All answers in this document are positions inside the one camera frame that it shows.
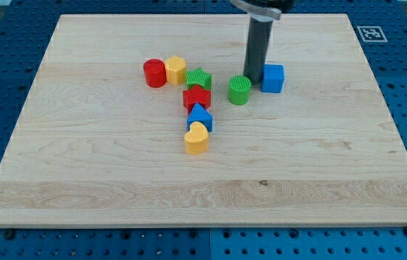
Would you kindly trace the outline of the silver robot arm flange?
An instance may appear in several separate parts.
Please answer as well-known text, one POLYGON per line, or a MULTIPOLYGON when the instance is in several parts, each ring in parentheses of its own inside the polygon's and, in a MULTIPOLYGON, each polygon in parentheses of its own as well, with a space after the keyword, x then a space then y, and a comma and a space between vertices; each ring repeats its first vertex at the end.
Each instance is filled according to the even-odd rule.
POLYGON ((260 22, 279 20, 295 4, 295 0, 230 0, 231 5, 247 12, 260 22))

